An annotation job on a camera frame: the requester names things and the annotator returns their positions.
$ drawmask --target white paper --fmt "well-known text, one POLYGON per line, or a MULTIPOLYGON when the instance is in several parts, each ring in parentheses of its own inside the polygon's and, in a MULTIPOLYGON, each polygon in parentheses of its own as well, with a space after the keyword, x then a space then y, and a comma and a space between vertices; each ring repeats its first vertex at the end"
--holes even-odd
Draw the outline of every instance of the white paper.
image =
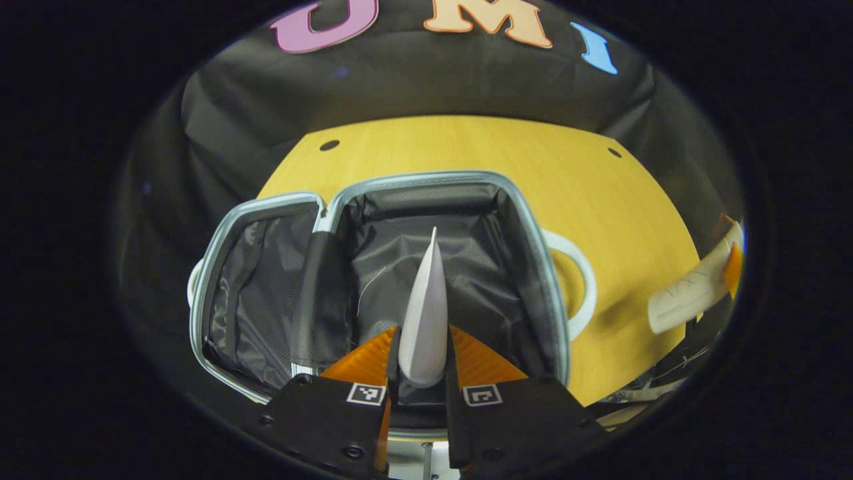
POLYGON ((662 333, 687 323, 722 300, 728 293, 722 270, 735 244, 744 249, 743 230, 737 222, 693 270, 649 298, 648 323, 653 332, 662 333))
POLYGON ((400 334, 400 371, 417 388, 432 387, 444 375, 447 355, 447 285, 436 227, 415 276, 403 332, 400 334))

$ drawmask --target yellow table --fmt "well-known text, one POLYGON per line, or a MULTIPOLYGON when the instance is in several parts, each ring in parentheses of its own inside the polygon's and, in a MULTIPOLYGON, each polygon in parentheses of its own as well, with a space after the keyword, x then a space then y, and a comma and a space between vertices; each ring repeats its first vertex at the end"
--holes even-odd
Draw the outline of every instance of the yellow table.
MULTIPOLYGON (((582 404, 626 385, 684 338, 683 326, 655 336, 646 302, 699 257, 670 199, 610 138, 477 116, 363 122, 306 135, 258 197, 312 190, 328 202, 359 180, 462 168, 512 179, 539 225, 572 240, 592 264, 598 282, 595 315, 571 345, 569 390, 582 404), (332 140, 339 145, 320 150, 332 140)), ((571 314, 583 298, 583 281, 570 260, 561 254, 554 260, 571 314)))

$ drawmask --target blue letter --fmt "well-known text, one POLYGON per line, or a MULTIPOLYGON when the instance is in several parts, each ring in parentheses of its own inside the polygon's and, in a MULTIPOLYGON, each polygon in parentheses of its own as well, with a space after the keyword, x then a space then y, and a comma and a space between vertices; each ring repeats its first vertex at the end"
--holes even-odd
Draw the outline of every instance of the blue letter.
POLYGON ((572 22, 572 26, 581 32, 583 42, 587 46, 587 52, 583 59, 595 68, 607 73, 617 74, 619 71, 610 60, 610 52, 607 51, 607 40, 598 33, 589 30, 586 26, 572 22))

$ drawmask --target white foam cone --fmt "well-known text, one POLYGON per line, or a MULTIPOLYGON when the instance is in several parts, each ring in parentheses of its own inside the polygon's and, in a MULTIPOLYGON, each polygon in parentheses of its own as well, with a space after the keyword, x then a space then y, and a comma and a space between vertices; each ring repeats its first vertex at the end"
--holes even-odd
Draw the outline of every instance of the white foam cone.
POLYGON ((437 230, 432 228, 432 241, 415 276, 400 335, 400 371, 420 389, 441 380, 447 355, 447 286, 437 230))

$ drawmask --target letter m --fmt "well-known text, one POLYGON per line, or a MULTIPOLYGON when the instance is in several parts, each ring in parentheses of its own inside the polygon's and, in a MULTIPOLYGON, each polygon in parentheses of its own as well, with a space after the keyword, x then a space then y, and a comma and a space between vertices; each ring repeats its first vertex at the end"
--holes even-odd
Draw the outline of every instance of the letter m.
POLYGON ((539 8, 521 0, 432 0, 433 16, 424 22, 424 28, 433 32, 471 32, 474 25, 462 18, 462 9, 468 12, 483 30, 494 34, 509 19, 506 34, 523 44, 551 48, 554 42, 545 37, 539 22, 539 8))

